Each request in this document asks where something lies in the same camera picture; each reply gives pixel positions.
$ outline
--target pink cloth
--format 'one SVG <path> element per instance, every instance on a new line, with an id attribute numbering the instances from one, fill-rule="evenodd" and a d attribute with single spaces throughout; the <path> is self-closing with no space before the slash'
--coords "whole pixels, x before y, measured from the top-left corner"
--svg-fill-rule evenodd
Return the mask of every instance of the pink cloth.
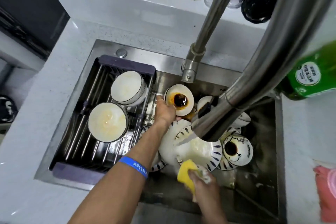
<path id="1" fill-rule="evenodd" d="M 320 197 L 321 221 L 336 223 L 336 198 L 328 187 L 330 169 L 318 166 L 314 168 L 318 196 Z"/>

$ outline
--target round metal button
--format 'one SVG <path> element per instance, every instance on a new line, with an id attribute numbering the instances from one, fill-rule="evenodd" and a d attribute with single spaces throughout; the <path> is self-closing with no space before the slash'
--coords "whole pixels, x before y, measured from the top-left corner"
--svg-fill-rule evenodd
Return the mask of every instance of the round metal button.
<path id="1" fill-rule="evenodd" d="M 127 56 L 127 51 L 121 48 L 121 49 L 118 49 L 115 54 L 120 58 L 124 58 Z"/>

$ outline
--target sponge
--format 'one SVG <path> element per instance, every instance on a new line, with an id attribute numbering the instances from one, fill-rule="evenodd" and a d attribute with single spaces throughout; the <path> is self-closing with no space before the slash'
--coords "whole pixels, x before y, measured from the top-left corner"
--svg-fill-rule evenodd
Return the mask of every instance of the sponge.
<path id="1" fill-rule="evenodd" d="M 195 195 L 194 183 L 189 178 L 189 175 L 188 175 L 189 169 L 199 172 L 197 165 L 191 159 L 188 159 L 187 161 L 181 164 L 180 170 L 178 171 L 178 174 L 177 174 L 177 180 L 181 183 L 184 183 L 190 189 L 192 194 Z"/>

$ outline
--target countertop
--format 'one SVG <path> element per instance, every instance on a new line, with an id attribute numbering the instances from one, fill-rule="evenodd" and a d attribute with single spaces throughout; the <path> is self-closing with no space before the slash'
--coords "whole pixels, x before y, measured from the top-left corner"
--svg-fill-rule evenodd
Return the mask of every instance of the countertop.
<path id="1" fill-rule="evenodd" d="M 87 191 L 43 183 L 33 177 L 96 39 L 184 58 L 186 45 L 70 19 L 0 146 L 0 222 L 66 223 Z M 205 55 L 204 63 L 242 71 L 248 60 Z M 283 97 L 288 223 L 319 223 L 307 121 L 308 101 Z M 132 223 L 200 223 L 188 213 L 139 204 Z"/>

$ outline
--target blue wristband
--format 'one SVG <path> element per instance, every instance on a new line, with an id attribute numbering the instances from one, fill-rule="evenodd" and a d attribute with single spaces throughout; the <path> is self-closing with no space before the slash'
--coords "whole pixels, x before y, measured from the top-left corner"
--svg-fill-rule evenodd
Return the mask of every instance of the blue wristband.
<path id="1" fill-rule="evenodd" d="M 130 167 L 133 167 L 136 171 L 141 173 L 145 177 L 145 179 L 148 178 L 148 172 L 146 168 L 144 168 L 141 164 L 136 162 L 134 159 L 124 156 L 119 160 L 119 162 L 125 163 L 129 165 Z"/>

